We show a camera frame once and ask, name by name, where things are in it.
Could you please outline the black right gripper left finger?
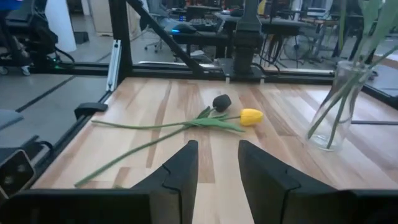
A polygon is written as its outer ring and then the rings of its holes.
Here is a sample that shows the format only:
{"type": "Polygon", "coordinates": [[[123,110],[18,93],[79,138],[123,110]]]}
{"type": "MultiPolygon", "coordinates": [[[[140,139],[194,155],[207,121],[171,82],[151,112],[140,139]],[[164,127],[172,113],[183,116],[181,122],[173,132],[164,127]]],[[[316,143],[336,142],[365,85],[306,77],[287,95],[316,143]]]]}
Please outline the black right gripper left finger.
{"type": "Polygon", "coordinates": [[[170,159],[132,187],[139,223],[191,223],[198,182],[198,142],[190,140],[170,159]]]}

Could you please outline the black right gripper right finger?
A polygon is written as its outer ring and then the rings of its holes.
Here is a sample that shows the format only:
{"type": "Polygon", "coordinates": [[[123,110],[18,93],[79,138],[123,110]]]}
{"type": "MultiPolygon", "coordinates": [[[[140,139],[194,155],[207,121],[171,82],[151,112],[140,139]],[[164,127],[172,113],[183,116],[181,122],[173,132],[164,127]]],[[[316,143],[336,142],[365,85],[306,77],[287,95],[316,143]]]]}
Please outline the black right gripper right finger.
{"type": "Polygon", "coordinates": [[[351,223],[342,192],[240,141],[241,180],[255,223],[351,223]]]}

